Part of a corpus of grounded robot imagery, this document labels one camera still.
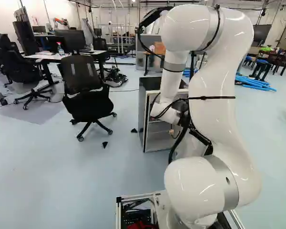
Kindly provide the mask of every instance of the gray cabinet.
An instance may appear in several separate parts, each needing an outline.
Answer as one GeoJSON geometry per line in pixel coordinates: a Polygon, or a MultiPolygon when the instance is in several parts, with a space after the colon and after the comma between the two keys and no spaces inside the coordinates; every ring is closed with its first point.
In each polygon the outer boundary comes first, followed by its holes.
{"type": "MultiPolygon", "coordinates": [[[[139,120],[138,135],[142,143],[143,152],[170,149],[175,140],[169,133],[174,130],[174,136],[180,131],[177,125],[171,125],[161,120],[153,120],[150,117],[151,103],[160,92],[161,77],[140,78],[139,86],[139,120]]],[[[179,91],[175,99],[187,98],[187,84],[181,81],[179,91]]]]}

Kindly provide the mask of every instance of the blue foam tube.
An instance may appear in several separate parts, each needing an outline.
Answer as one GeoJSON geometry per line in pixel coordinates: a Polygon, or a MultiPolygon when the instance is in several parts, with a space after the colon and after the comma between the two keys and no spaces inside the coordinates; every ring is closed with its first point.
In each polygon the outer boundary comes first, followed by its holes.
{"type": "Polygon", "coordinates": [[[243,83],[250,84],[250,85],[255,86],[255,87],[263,87],[263,86],[260,85],[260,84],[257,84],[257,83],[254,83],[254,82],[250,82],[250,81],[248,81],[247,79],[244,79],[244,78],[241,78],[241,77],[236,77],[236,80],[238,80],[238,81],[240,81],[240,82],[243,82],[243,83]]]}
{"type": "Polygon", "coordinates": [[[270,90],[276,92],[276,89],[273,88],[273,87],[270,87],[270,86],[269,86],[269,83],[264,84],[262,81],[259,81],[259,80],[251,80],[251,79],[246,79],[246,80],[249,81],[250,84],[251,84],[251,82],[252,82],[252,83],[254,83],[254,84],[260,85],[260,86],[262,86],[262,87],[268,88],[268,89],[270,89],[270,90]]]}
{"type": "Polygon", "coordinates": [[[258,90],[262,90],[262,91],[270,91],[270,89],[269,89],[269,88],[264,88],[264,87],[254,87],[254,86],[246,85],[246,84],[243,84],[243,87],[254,88],[254,89],[258,89],[258,90]]]}
{"type": "Polygon", "coordinates": [[[247,80],[250,80],[250,81],[253,81],[253,82],[258,82],[258,83],[265,84],[265,85],[269,85],[270,84],[268,82],[264,82],[264,81],[260,81],[260,80],[253,80],[253,79],[249,79],[249,78],[247,78],[247,80]]]}

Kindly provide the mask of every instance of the cardboard box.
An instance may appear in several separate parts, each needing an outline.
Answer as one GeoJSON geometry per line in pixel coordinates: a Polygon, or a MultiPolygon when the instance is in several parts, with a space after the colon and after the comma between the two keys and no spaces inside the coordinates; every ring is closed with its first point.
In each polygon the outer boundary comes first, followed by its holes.
{"type": "Polygon", "coordinates": [[[155,53],[158,55],[165,55],[166,48],[162,42],[155,42],[155,53]]]}

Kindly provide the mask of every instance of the red object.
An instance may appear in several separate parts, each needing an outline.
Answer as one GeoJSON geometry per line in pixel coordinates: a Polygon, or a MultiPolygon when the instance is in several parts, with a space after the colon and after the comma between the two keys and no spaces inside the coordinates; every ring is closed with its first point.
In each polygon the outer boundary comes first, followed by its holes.
{"type": "Polygon", "coordinates": [[[147,228],[149,228],[149,229],[155,229],[154,226],[144,225],[142,221],[136,222],[136,223],[134,223],[134,224],[132,224],[132,225],[129,225],[129,226],[127,227],[127,229],[147,229],[147,228]]]}

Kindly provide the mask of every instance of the green object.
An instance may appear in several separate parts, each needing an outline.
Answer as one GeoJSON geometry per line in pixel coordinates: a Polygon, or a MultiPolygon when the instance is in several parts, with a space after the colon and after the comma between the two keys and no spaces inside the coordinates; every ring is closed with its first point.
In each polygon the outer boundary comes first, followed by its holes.
{"type": "Polygon", "coordinates": [[[270,47],[262,47],[261,50],[265,51],[265,52],[270,52],[270,51],[272,51],[272,48],[270,48],[270,47]]]}

